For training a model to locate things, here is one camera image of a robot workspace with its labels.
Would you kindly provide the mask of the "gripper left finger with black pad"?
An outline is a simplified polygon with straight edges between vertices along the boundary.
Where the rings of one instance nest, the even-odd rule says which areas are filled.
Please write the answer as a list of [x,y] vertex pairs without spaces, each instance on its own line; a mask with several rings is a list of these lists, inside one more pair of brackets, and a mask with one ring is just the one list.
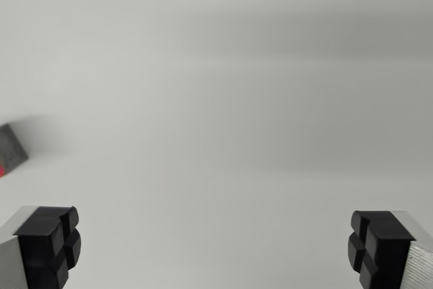
[[81,253],[75,207],[23,206],[1,226],[2,288],[63,288]]

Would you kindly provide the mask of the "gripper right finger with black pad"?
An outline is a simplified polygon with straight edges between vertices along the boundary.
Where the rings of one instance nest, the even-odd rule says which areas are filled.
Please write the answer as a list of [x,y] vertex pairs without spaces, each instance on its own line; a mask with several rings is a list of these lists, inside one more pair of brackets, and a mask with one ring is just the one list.
[[363,288],[431,288],[432,235],[406,211],[353,212],[350,266]]

